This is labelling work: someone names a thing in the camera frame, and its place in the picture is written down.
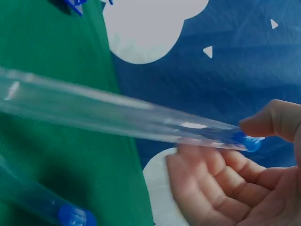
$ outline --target white circle shape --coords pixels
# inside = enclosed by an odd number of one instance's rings
[[[207,7],[209,0],[140,0],[151,2],[160,9],[166,9],[167,15],[186,20],[200,14]]]
[[[176,148],[169,148],[158,153],[143,170],[156,226],[188,226],[169,188],[165,157],[174,153],[176,153]]]
[[[106,4],[103,17],[110,50],[132,64],[147,64],[164,57],[177,42],[184,23],[181,16],[168,16],[171,6],[166,6],[146,0]]]
[[[209,0],[186,0],[182,5],[181,14],[184,19],[200,14],[208,5]]]

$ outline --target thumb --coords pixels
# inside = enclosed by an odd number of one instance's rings
[[[301,125],[301,105],[272,100],[256,115],[240,122],[241,129],[252,137],[279,136],[294,142]]]

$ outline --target blue cap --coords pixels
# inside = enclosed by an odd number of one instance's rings
[[[58,212],[58,219],[62,226],[96,226],[96,217],[88,210],[72,205],[62,206]]]
[[[65,0],[68,5],[80,16],[83,15],[83,8],[82,4],[85,3],[87,0]]]
[[[242,144],[246,147],[247,152],[256,152],[261,146],[261,137],[251,137],[240,131],[233,135],[232,140],[237,144]]]

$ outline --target green fabric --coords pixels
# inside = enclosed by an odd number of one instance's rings
[[[0,65],[118,92],[100,1],[83,17],[62,2],[0,2]],[[0,154],[99,226],[153,225],[132,139],[0,114]],[[1,202],[0,225],[48,224]]]

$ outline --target clear plastic tube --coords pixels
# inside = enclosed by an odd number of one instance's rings
[[[261,138],[238,127],[32,73],[0,68],[0,111],[171,143],[256,151]]]
[[[41,217],[54,225],[96,226],[96,218],[80,209],[38,182],[26,177],[21,171],[0,156],[0,198]]]

